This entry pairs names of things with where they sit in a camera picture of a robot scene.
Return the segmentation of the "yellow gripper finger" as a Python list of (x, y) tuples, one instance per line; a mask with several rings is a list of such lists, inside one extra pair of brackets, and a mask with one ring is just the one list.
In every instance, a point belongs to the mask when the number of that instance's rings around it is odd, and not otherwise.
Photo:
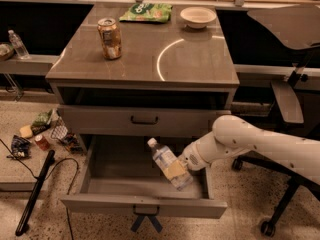
[(186, 172), (186, 168), (179, 160), (174, 161), (167, 168), (164, 169), (164, 175), (168, 180), (172, 180), (175, 177), (179, 177)]

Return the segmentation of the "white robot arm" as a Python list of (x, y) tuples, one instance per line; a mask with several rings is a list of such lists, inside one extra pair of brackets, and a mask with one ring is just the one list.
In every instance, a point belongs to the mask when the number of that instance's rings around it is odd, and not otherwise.
[(189, 170), (203, 169), (215, 160), (249, 151), (320, 184), (319, 141), (263, 130), (233, 115), (217, 118), (212, 130), (189, 144), (164, 174), (171, 180)]

